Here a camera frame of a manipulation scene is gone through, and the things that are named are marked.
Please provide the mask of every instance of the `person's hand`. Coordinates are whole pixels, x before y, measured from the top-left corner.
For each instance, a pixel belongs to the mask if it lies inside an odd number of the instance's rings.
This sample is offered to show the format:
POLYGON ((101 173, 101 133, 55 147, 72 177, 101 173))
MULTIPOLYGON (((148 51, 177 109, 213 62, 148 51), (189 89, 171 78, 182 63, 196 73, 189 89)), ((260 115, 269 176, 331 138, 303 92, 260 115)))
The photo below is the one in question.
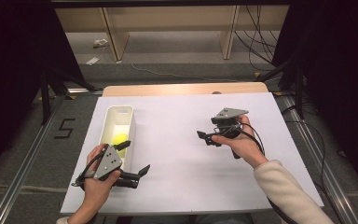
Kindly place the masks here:
MULTIPOLYGON (((239 115, 238 121, 240 123, 251 124, 248 117, 245 115, 239 115)), ((251 136, 255 136, 253 130, 247 126, 242 125, 242 129, 250 134, 251 136)), ((241 133, 234 139, 226 138, 225 136, 214 135, 212 136, 212 140, 216 143, 220 143, 223 145, 227 145, 234 150, 234 152, 242 157, 246 162, 248 162, 253 168, 258 165, 268 161, 268 159, 261 153, 255 141, 241 133)))
MULTIPOLYGON (((95 147, 87 157, 87 164, 98 154, 103 151, 104 144, 95 147)), ((94 162, 89 170, 95 171, 100 161, 94 162)), ((68 223, 87 223, 92 217, 97 214, 98 210, 106 202, 110 189, 113 184, 118 180, 121 173, 114 171, 106 180, 100 181, 94 178, 86 178, 84 183, 85 197, 79 209, 68 219, 68 223)))

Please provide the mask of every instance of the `white sleeve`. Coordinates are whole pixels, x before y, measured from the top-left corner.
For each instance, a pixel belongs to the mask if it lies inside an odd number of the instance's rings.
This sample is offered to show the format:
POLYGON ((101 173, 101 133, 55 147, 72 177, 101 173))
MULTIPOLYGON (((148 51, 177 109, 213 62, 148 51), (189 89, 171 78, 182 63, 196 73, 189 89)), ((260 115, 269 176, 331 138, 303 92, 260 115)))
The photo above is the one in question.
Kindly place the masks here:
POLYGON ((68 218, 69 217, 62 217, 57 220, 56 224, 68 224, 68 218))
POLYGON ((279 161, 261 164, 254 175, 267 197, 296 223, 333 223, 279 161))

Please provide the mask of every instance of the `metal frame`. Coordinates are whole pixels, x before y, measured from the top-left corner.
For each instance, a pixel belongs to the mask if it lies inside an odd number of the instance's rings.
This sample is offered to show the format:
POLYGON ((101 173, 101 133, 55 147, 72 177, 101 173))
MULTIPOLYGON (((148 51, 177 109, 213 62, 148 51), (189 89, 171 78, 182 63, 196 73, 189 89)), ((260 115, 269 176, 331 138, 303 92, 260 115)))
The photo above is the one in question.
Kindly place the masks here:
MULTIPOLYGON (((286 103, 287 106, 292 106, 295 104, 292 98, 290 99, 285 98, 284 102, 286 103)), ((299 115, 295 112, 291 113, 291 116, 294 121, 302 120, 300 119, 299 115)), ((323 172, 324 183, 329 193, 331 194, 334 203, 336 204, 336 208, 340 214, 340 217, 345 223, 358 223, 358 217, 356 216, 353 210, 350 200, 347 198, 347 196, 344 193, 344 190, 339 185, 328 162, 324 161, 323 151, 316 144, 315 139, 310 133, 310 129, 306 125, 302 125, 300 123, 297 123, 296 126, 301 136, 303 137, 304 142, 306 143, 307 148, 310 151, 310 155, 315 161, 315 164, 319 169, 319 171, 321 172, 322 167, 324 167, 324 172, 323 172)))
POLYGON ((27 175, 29 174, 34 164, 34 160, 37 157, 37 154, 46 139, 51 123, 54 120, 54 116, 64 99, 65 99, 64 96, 59 96, 56 97, 56 99, 54 100, 51 116, 46 121, 46 123, 42 125, 42 127, 40 128, 34 142, 31 145, 31 148, 29 149, 27 155, 25 156, 24 161, 21 164, 21 167, 19 168, 19 171, 16 173, 13 181, 11 182, 10 186, 7 188, 7 192, 5 193, 3 199, 0 202, 0 223, 5 223, 7 216, 11 208, 13 207, 13 204, 16 201, 17 196, 19 195, 21 186, 24 183, 27 175))

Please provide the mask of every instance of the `white container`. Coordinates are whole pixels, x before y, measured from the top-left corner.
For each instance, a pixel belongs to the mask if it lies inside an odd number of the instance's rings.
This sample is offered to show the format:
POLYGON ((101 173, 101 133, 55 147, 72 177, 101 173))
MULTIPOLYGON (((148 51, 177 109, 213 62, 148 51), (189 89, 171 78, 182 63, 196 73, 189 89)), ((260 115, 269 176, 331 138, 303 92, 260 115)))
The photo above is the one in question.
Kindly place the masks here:
POLYGON ((125 153, 118 153, 123 164, 121 169, 125 172, 131 171, 131 158, 133 144, 135 143, 135 117, 133 108, 130 105, 113 105, 107 109, 101 134, 101 143, 114 144, 115 137, 126 134, 131 144, 125 149, 125 153))

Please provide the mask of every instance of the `white sheet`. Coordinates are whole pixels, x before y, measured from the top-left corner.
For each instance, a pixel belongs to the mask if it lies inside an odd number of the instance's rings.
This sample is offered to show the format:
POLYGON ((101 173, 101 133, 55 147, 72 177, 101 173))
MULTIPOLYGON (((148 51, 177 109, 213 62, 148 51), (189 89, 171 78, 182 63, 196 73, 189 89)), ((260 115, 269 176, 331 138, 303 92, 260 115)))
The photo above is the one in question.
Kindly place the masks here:
MULTIPOLYGON (((279 160, 301 187, 323 206, 310 175, 270 93, 182 96, 101 97, 76 165, 72 182, 98 145, 106 109, 131 105, 136 121, 131 171, 151 164, 138 189, 112 188, 100 214, 207 214, 270 208, 245 161, 235 160, 229 147, 206 146, 197 131, 211 133, 211 123, 224 107, 249 110, 266 156, 279 160)), ((72 214, 83 200, 81 188, 69 186, 61 212, 72 214)))

